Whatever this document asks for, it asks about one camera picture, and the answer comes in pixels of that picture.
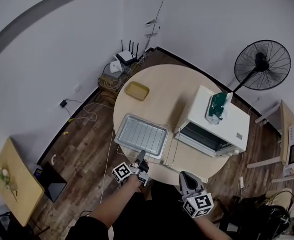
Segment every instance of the chair leg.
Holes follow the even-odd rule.
[[[212,222],[213,224],[217,224],[220,223],[222,221],[222,218],[215,220],[214,222]]]
[[[46,227],[44,230],[41,230],[40,227],[37,225],[37,223],[32,219],[30,218],[30,220],[35,224],[35,226],[40,230],[40,232],[38,234],[35,234],[35,236],[39,236],[40,234],[44,233],[45,231],[47,231],[48,229],[50,229],[50,227]]]
[[[213,200],[218,202],[218,204],[219,204],[220,207],[221,207],[222,212],[223,212],[225,215],[229,215],[229,212],[228,212],[227,208],[224,206],[223,203],[221,203],[220,199],[215,198],[215,199],[213,199]]]
[[[42,234],[42,233],[44,233],[44,232],[46,232],[48,229],[50,229],[50,227],[48,226],[48,227],[46,227],[44,230],[42,230],[42,231],[40,231],[38,234],[36,234],[35,236],[37,237],[37,236],[39,236],[40,234]]]

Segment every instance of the white toaster oven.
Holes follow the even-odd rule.
[[[227,157],[244,152],[248,141],[249,115],[230,104],[226,118],[219,124],[210,123],[205,115],[214,94],[202,85],[199,87],[185,105],[175,138],[211,157]]]

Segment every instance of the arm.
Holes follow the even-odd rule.
[[[231,240],[227,234],[213,225],[206,217],[196,217],[193,220],[207,238],[211,240]]]
[[[136,175],[129,176],[127,182],[116,193],[99,204],[89,216],[110,228],[140,185],[141,182]]]

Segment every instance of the black shirt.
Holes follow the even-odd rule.
[[[176,201],[145,201],[135,193],[113,225],[114,240],[206,238]],[[92,217],[81,217],[66,240],[108,240],[106,225]]]

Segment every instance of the power adapter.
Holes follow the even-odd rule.
[[[62,100],[62,102],[59,104],[62,108],[64,108],[67,105],[67,101],[65,99]]]

